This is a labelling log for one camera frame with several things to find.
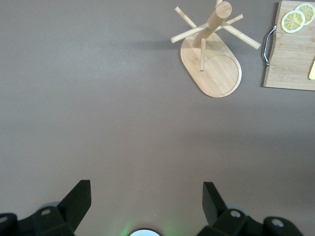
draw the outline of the green light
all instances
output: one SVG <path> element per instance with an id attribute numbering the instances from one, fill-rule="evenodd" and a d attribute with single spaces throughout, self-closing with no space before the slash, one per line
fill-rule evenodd
<path id="1" fill-rule="evenodd" d="M 180 227 L 179 222 L 170 221 L 164 225 L 164 236 L 183 236 L 185 233 L 182 230 L 183 227 Z"/>
<path id="2" fill-rule="evenodd" d="M 127 224 L 123 231 L 121 232 L 120 236 L 128 236 L 131 232 L 131 225 L 130 224 Z"/>

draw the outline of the oval wooden base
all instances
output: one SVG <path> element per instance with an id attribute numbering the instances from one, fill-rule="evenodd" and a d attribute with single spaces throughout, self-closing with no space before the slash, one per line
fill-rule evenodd
<path id="1" fill-rule="evenodd" d="M 208 96 L 225 97 L 241 82 L 241 66 L 222 39 L 212 33 L 206 41 L 204 71 L 200 71 L 200 48 L 192 46 L 196 35 L 185 38 L 181 47 L 184 66 L 199 88 Z"/>

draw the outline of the lemon slice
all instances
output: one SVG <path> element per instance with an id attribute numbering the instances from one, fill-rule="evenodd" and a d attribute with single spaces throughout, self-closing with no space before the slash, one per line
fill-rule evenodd
<path id="1" fill-rule="evenodd" d="M 308 2 L 298 5 L 295 10 L 302 11 L 304 13 L 305 26 L 312 22 L 315 18 L 315 7 Z"/>
<path id="2" fill-rule="evenodd" d="M 287 33 L 294 33 L 299 31 L 304 24 L 304 13 L 298 10 L 286 13 L 281 21 L 281 27 Z"/>

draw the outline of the white circular light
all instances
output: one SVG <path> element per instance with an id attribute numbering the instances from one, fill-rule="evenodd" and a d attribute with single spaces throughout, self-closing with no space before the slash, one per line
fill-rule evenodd
<path id="1" fill-rule="evenodd" d="M 160 236 L 160 235 L 152 230 L 142 229 L 142 230 L 137 230 L 133 232 L 130 236 Z"/>

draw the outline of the knife handle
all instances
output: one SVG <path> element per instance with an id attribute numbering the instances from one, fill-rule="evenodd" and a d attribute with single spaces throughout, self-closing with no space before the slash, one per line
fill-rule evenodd
<path id="1" fill-rule="evenodd" d="M 311 68 L 311 72 L 310 72 L 310 80 L 315 80 L 315 61 L 313 63 L 313 66 Z"/>

